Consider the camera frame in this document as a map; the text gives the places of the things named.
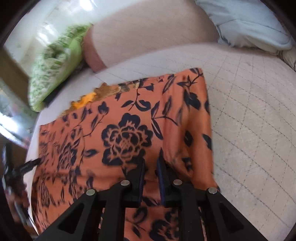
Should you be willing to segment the orange black floral blouse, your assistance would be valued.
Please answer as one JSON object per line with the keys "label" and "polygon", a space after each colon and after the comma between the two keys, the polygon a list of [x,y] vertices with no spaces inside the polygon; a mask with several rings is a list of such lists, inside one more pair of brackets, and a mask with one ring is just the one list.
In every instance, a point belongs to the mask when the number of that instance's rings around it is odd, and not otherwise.
{"label": "orange black floral blouse", "polygon": [[163,156],[196,188],[216,187],[211,118],[201,69],[112,86],[95,102],[40,126],[31,207],[38,232],[86,190],[106,190],[145,162],[139,208],[127,209],[126,240],[178,240],[177,211],[164,208],[156,176]]}

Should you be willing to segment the wooden stained glass door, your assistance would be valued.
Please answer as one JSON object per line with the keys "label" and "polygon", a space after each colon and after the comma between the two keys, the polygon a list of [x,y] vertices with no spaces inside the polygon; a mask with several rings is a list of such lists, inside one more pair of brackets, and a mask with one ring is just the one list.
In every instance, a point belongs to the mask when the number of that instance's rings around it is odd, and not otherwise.
{"label": "wooden stained glass door", "polygon": [[1,48],[1,136],[25,149],[29,147],[37,113],[28,103],[29,77]]}

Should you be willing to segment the green white patterned pillow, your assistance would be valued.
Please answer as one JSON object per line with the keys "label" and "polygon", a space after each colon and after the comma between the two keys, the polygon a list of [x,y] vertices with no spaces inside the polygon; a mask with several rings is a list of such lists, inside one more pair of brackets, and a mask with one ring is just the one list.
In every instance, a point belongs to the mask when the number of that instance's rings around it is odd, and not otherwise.
{"label": "green white patterned pillow", "polygon": [[82,42],[91,24],[69,26],[36,58],[28,87],[31,110],[40,112],[44,100],[76,69],[83,59]]}

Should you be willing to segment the striped beige pillow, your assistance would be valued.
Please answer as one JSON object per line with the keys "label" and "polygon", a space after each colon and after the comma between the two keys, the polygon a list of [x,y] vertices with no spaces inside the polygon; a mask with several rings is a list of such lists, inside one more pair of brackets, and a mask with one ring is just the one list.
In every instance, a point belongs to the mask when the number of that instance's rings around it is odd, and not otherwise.
{"label": "striped beige pillow", "polygon": [[281,50],[278,57],[284,61],[292,70],[296,71],[296,48],[293,46],[290,50]]}

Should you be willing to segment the pink quilted bolster cushion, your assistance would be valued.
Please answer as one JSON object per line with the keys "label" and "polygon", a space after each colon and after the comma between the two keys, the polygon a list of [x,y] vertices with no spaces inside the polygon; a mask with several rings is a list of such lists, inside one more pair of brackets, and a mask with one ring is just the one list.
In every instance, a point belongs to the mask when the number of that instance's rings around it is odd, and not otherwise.
{"label": "pink quilted bolster cushion", "polygon": [[96,22],[86,33],[83,58],[93,72],[150,52],[217,42],[218,32],[194,1],[139,1]]}

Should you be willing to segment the light blue pillow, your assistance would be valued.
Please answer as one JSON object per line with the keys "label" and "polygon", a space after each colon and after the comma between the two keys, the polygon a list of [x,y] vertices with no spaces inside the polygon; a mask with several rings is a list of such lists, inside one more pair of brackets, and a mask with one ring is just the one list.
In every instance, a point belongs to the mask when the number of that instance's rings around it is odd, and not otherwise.
{"label": "light blue pillow", "polygon": [[219,43],[271,54],[292,48],[292,37],[261,1],[195,1],[213,22]]}

